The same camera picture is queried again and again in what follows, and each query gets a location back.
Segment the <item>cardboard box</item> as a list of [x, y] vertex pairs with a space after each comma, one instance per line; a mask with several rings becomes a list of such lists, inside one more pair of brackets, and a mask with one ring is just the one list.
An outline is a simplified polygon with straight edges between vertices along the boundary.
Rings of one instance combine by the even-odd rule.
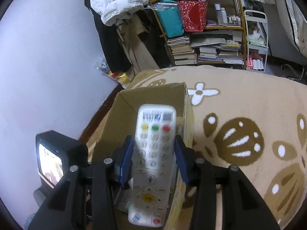
[[[166, 84], [153, 82], [148, 87], [126, 89], [118, 93], [107, 116], [100, 139], [92, 157], [97, 163], [111, 156], [113, 151], [123, 145], [127, 136], [134, 139], [139, 108], [144, 104], [170, 105], [176, 110], [176, 134], [181, 136], [185, 146], [192, 146], [194, 116], [185, 83]], [[116, 219], [120, 229], [174, 229], [184, 202], [186, 185], [179, 171], [175, 157], [176, 172], [172, 176], [166, 222], [163, 227], [142, 227], [129, 222], [128, 207], [132, 175], [127, 181], [127, 188], [115, 192]]]

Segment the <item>white TV remote coloured buttons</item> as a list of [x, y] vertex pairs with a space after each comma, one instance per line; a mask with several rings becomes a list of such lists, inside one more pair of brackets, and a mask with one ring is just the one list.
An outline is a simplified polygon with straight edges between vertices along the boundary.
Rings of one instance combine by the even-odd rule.
[[172, 176], [176, 173], [176, 110], [144, 104], [138, 110], [132, 156], [129, 222], [160, 228], [166, 222]]

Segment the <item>plastic snack bag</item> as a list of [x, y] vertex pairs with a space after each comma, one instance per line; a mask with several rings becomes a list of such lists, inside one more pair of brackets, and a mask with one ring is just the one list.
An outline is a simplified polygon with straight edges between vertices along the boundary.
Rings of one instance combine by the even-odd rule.
[[126, 89], [132, 81], [132, 79], [125, 72], [112, 72], [106, 62], [106, 59], [102, 56], [100, 56], [99, 60], [95, 63], [95, 68], [98, 69], [104, 76], [119, 83], [123, 89]]

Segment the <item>black hanging coat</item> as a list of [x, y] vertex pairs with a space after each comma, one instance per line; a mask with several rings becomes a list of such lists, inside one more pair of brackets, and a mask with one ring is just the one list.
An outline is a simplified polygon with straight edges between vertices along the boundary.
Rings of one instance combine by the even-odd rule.
[[93, 14], [102, 51], [111, 72], [127, 72], [132, 65], [126, 56], [123, 47], [119, 43], [117, 27], [115, 25], [104, 25], [100, 15], [92, 9], [90, 0], [84, 0], [84, 5]]

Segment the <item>beige tote bag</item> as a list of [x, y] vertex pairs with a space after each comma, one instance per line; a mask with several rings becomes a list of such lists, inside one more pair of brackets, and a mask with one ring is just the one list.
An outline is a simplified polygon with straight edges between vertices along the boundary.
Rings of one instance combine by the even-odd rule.
[[139, 37], [142, 33], [149, 33], [149, 30], [145, 28], [138, 15], [134, 14], [130, 19], [122, 21], [116, 30], [120, 45], [132, 65], [128, 70], [129, 74], [136, 75], [141, 71], [160, 69]]

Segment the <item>stack of books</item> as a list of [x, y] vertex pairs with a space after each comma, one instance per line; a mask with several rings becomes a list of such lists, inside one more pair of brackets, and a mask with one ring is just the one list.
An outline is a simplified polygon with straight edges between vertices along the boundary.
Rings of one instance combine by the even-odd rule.
[[225, 64], [243, 66], [243, 33], [209, 30], [167, 40], [175, 65]]

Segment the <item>wooden bookshelf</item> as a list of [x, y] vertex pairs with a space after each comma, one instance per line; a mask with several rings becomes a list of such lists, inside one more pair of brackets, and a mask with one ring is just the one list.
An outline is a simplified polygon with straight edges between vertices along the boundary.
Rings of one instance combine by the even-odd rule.
[[246, 68], [240, 0], [149, 0], [174, 66]]

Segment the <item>white utility cart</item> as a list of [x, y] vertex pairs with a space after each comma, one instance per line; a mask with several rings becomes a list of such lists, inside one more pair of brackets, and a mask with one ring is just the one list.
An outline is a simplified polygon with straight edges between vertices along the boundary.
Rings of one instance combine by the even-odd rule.
[[264, 12], [246, 9], [244, 12], [247, 43], [247, 68], [265, 72], [268, 57], [268, 20]]

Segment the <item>teal bag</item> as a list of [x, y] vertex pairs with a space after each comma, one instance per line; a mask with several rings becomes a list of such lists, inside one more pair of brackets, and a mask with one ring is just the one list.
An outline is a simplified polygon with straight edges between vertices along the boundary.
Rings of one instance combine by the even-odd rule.
[[181, 14], [176, 1], [162, 0], [154, 4], [154, 9], [168, 38], [184, 34]]

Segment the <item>cream office chair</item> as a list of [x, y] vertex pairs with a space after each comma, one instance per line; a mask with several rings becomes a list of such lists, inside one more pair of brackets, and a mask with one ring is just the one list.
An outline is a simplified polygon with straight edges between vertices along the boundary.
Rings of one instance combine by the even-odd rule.
[[306, 63], [306, 19], [294, 0], [266, 0], [272, 54], [300, 65]]

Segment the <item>red patterned bag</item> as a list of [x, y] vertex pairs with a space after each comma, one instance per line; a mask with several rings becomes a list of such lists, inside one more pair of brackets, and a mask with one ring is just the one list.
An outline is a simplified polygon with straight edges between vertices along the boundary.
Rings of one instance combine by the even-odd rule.
[[207, 24], [208, 0], [178, 1], [183, 28], [186, 32], [202, 32]]

